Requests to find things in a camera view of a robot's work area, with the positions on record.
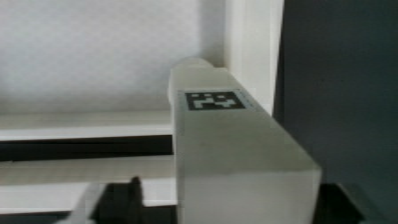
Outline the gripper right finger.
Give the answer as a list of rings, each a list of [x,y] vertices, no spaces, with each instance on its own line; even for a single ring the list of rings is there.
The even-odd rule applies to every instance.
[[[362,216],[359,224],[398,224],[382,214],[361,187],[355,184],[341,184],[339,188]]]

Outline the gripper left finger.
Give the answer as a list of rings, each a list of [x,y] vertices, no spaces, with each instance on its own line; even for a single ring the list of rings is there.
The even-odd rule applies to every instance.
[[[96,224],[92,213],[99,203],[105,188],[107,185],[103,183],[92,183],[87,186],[69,216],[60,221],[57,221],[55,224]]]

